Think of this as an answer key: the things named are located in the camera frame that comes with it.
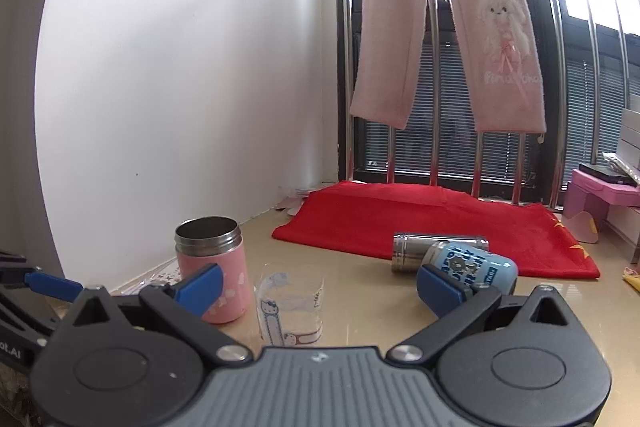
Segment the clear Hello Kitty plastic cup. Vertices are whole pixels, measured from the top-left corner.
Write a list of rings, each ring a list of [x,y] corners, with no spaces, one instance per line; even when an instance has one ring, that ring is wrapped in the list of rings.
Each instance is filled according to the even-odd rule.
[[[308,348],[321,339],[324,277],[318,268],[266,263],[255,280],[254,297],[265,346]]]

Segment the blue printed thermos cup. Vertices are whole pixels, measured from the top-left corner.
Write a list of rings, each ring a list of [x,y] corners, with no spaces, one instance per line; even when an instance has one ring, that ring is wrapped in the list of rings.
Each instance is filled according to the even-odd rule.
[[[468,286],[495,286],[506,295],[513,293],[518,280],[518,266],[513,260],[460,242],[433,244],[423,256],[422,265],[431,265]]]

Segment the pink thermos cup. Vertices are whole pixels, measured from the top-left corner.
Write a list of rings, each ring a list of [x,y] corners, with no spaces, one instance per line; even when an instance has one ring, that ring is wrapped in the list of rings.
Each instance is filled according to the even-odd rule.
[[[183,222],[175,231],[175,251],[183,280],[213,268],[186,291],[196,314],[216,325],[242,317],[252,290],[238,222],[220,216]]]

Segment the plain steel thermos cup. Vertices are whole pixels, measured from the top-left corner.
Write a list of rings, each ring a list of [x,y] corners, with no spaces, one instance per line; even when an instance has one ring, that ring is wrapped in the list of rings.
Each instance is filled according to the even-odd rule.
[[[394,234],[390,267],[394,273],[416,273],[427,251],[440,242],[462,243],[488,251],[489,241],[482,236],[438,235],[398,232]]]

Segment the red cloth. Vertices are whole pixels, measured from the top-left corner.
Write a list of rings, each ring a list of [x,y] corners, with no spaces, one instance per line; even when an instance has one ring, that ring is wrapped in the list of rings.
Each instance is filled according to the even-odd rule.
[[[524,277],[597,280],[584,247],[544,205],[484,202],[440,186],[344,181],[308,195],[274,239],[390,259],[397,233],[480,236]]]

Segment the pink step stool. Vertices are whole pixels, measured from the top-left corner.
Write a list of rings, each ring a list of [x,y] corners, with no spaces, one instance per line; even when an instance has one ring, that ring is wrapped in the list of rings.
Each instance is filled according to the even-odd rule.
[[[578,169],[573,170],[564,194],[564,216],[573,218],[585,211],[590,213],[596,225],[602,225],[611,206],[638,208],[638,187],[608,183]]]

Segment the black box on stool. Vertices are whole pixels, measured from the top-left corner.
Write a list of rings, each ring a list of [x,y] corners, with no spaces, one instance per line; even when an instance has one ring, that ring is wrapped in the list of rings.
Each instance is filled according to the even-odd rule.
[[[603,165],[585,164],[584,162],[581,162],[578,165],[578,170],[606,183],[627,185],[633,187],[637,186],[637,182],[634,181],[634,179],[632,179],[629,174]]]

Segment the steel window railing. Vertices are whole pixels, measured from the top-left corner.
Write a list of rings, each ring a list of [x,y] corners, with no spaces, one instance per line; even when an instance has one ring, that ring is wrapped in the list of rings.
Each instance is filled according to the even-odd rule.
[[[623,11],[623,0],[606,4]],[[625,106],[639,82],[638,35],[571,16],[567,0],[342,0],[340,17],[346,178],[363,169],[364,127],[377,124],[390,132],[382,176],[393,181],[430,89],[431,184],[451,186],[455,161],[476,196],[555,207],[572,129],[590,131],[586,157],[600,162],[612,129],[602,93],[615,87]]]

